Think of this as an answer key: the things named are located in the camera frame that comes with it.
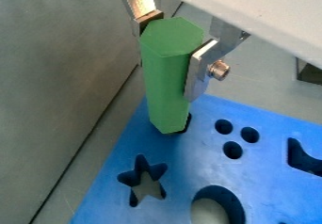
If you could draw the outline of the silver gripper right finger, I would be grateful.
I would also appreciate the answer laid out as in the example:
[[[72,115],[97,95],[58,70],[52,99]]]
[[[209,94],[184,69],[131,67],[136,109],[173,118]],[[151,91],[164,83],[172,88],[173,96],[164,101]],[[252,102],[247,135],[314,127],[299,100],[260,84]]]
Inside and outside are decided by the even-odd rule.
[[[211,19],[207,40],[192,52],[184,82],[183,97],[193,102],[204,93],[211,78],[223,81],[229,72],[225,55],[240,45],[249,34],[219,18]]]

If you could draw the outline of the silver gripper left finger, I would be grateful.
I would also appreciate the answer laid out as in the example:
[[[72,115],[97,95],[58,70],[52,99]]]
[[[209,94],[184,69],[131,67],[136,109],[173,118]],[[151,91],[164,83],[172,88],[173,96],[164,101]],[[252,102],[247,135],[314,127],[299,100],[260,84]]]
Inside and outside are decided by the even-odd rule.
[[[147,25],[163,18],[163,12],[157,10],[155,0],[121,0],[129,16],[132,34],[139,40],[139,37]]]

